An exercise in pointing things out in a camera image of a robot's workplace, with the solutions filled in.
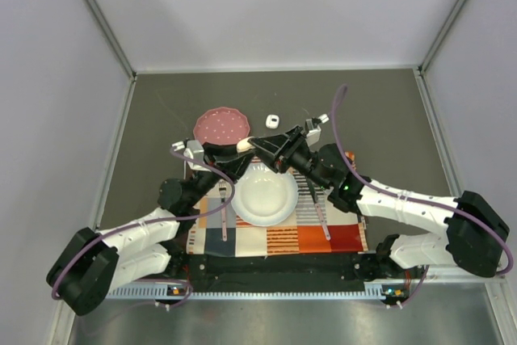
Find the pink earbud charging case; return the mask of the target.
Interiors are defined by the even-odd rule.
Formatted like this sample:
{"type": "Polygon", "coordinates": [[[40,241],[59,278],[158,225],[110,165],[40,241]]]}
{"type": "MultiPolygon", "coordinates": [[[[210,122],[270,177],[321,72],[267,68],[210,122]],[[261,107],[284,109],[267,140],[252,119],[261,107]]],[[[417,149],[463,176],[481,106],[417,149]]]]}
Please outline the pink earbud charging case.
{"type": "Polygon", "coordinates": [[[241,139],[236,144],[236,151],[237,151],[237,153],[238,154],[243,154],[243,153],[245,153],[247,151],[255,149],[255,146],[251,143],[252,140],[253,140],[253,137],[246,137],[244,139],[241,139]]]}

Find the white earbud charging case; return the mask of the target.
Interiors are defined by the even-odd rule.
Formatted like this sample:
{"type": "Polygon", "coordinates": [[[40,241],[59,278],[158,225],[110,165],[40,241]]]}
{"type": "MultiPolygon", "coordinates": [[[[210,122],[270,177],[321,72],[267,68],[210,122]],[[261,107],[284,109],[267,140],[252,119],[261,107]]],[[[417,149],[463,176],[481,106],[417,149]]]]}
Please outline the white earbud charging case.
{"type": "Polygon", "coordinates": [[[269,129],[276,129],[280,125],[280,118],[277,115],[270,114],[266,118],[265,125],[269,129]]]}

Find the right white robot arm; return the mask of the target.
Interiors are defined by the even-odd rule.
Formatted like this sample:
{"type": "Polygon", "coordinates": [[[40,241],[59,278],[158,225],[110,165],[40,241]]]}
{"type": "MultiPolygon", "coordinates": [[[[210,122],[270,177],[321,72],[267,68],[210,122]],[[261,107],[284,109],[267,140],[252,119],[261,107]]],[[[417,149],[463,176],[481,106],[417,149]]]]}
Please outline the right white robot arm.
{"type": "Polygon", "coordinates": [[[491,278],[513,267],[506,240],[509,228],[478,193],[431,196],[384,185],[362,176],[335,143],[317,151],[300,127],[249,140],[255,154],[277,173],[289,167],[328,190],[328,201],[342,212],[380,217],[422,230],[388,236],[377,248],[377,267],[388,277],[417,266],[457,266],[491,278]]]}

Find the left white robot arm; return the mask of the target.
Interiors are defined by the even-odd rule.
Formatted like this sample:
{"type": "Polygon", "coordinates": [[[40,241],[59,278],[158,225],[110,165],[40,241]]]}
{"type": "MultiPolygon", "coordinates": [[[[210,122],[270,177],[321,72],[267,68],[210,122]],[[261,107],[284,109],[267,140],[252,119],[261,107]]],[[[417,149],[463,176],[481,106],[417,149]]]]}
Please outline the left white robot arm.
{"type": "Polygon", "coordinates": [[[159,273],[177,276],[183,258],[168,250],[166,242],[198,219],[225,209],[235,196],[233,191],[213,210],[201,212],[196,205],[219,182],[234,187],[255,154],[248,139],[235,145],[180,141],[170,152],[193,165],[192,175],[165,180],[159,188],[158,207],[146,216],[113,229],[80,229],[47,274],[52,299],[64,301],[83,316],[109,292],[134,280],[159,273]]]}

